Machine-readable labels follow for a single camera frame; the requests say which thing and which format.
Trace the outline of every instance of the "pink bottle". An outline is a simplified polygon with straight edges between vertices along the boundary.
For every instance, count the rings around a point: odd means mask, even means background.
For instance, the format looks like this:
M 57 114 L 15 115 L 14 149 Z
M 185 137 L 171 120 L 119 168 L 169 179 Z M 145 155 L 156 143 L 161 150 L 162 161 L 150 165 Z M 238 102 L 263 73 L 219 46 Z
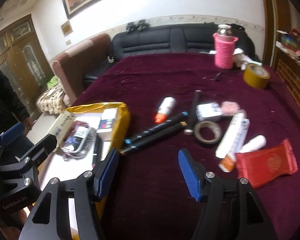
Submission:
M 233 51 L 237 37 L 232 36 L 231 26 L 227 24 L 218 25 L 218 32 L 213 34 L 216 55 L 215 65 L 221 69 L 230 69 L 233 66 Z

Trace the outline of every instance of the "dark sleeve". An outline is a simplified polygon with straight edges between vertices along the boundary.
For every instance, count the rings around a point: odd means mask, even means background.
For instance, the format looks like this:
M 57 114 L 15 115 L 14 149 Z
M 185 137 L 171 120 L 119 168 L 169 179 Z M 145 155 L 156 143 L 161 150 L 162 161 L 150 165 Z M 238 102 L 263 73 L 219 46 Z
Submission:
M 0 70 L 0 99 L 5 103 L 8 109 L 13 112 L 19 121 L 29 117 L 29 113 L 22 104 L 16 93 L 13 91 L 9 79 Z

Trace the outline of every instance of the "purple velvet cloth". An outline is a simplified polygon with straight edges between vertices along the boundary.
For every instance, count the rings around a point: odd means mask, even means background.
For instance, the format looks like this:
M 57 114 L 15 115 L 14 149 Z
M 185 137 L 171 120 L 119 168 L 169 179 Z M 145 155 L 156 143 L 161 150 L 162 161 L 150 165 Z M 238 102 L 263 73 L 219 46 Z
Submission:
M 234 101 L 250 119 L 246 142 L 256 135 L 270 148 L 289 138 L 299 170 L 257 190 L 279 240 L 290 239 L 300 225 L 300 110 L 284 83 L 269 69 L 265 90 L 248 86 L 242 72 L 220 69 L 205 54 L 156 54 L 128 57 L 98 78 L 74 103 L 125 102 L 131 112 L 129 136 L 154 126 L 163 98 L 177 100 L 173 114 L 190 108 L 195 90 L 202 101 Z M 230 120 L 219 122 L 223 132 Z M 237 173 L 218 168 L 214 148 L 203 148 L 194 137 L 179 134 L 131 156 L 121 157 L 102 221 L 107 239 L 191 239 L 202 204 L 190 196 L 178 165 L 178 151 L 187 148 L 194 160 L 221 178 Z

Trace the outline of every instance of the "yellow tape roll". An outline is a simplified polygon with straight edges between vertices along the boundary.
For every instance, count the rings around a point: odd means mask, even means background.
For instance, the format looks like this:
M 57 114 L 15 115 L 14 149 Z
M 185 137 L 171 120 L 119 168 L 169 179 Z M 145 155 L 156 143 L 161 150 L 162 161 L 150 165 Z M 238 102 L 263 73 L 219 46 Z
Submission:
M 243 73 L 243 80 L 251 87 L 265 89 L 268 85 L 270 73 L 262 66 L 253 63 L 247 65 Z

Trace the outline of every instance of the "red packet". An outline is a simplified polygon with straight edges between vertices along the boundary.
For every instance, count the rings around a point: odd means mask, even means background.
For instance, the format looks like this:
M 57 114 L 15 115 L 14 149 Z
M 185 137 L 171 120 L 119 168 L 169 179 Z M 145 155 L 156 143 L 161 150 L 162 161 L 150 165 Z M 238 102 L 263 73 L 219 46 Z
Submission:
M 298 170 L 288 138 L 271 149 L 235 155 L 238 177 L 248 179 L 253 188 L 261 187 L 281 175 L 292 175 Z

